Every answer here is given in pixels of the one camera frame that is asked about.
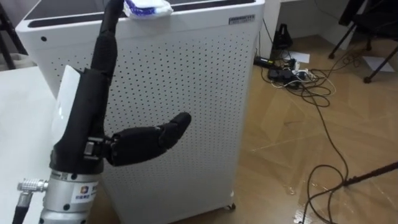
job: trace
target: caster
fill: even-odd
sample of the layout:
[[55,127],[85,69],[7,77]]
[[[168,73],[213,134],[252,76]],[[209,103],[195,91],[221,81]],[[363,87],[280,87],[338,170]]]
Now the caster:
[[371,83],[372,80],[369,77],[365,77],[365,78],[363,78],[363,82],[364,83]]
[[228,205],[227,207],[225,207],[225,209],[233,212],[236,209],[235,203],[232,203],[232,205]]

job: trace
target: sticker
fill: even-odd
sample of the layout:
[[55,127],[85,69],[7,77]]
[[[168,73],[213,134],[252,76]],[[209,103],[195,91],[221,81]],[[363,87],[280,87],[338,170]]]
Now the sticker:
[[231,17],[229,18],[229,24],[241,24],[245,22],[254,22],[256,15],[247,15],[247,16],[238,16],[238,17]]
[[73,188],[71,203],[87,203],[94,200],[98,182],[77,183]]

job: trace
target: brown floor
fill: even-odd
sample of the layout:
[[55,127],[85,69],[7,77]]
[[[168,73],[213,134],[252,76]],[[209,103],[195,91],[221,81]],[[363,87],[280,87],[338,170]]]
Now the brown floor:
[[[395,42],[378,40],[365,55],[386,57]],[[327,55],[333,48],[320,37],[295,39],[292,50],[310,53],[307,68],[330,68],[336,59]],[[397,57],[391,60],[397,70]],[[336,146],[345,156],[349,176],[361,175],[398,160],[398,75],[378,74],[374,83],[362,78],[371,73],[364,61],[333,72],[337,92],[331,106],[321,111]],[[330,164],[344,171],[333,151],[316,108],[301,98],[275,89],[261,80],[254,67],[248,98],[239,168],[235,183],[235,212],[217,210],[177,222],[194,223],[298,223],[307,201],[307,178],[318,164]],[[320,169],[310,183],[311,194],[334,187],[339,176]],[[327,216],[324,195],[314,205]],[[398,172],[367,180],[337,191],[331,201],[333,221],[338,223],[398,223]],[[103,194],[96,199],[92,223],[116,223]],[[305,223],[322,223],[312,211]]]

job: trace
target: circular connector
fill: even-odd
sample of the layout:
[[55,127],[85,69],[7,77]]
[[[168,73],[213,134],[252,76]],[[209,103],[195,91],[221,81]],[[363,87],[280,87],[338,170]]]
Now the circular connector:
[[24,179],[18,183],[17,189],[24,192],[43,192],[47,190],[49,183],[40,179]]

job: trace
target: robotic hand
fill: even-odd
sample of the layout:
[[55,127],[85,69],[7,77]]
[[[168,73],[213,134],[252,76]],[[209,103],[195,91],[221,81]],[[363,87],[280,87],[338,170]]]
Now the robotic hand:
[[25,179],[13,224],[21,224],[34,192],[45,192],[39,223],[86,223],[96,195],[103,159],[125,166],[159,157],[173,147],[191,122],[180,113],[156,127],[130,128],[104,134],[109,86],[118,55],[115,32],[123,0],[110,0],[96,40],[91,68],[66,67],[52,123],[50,179]]

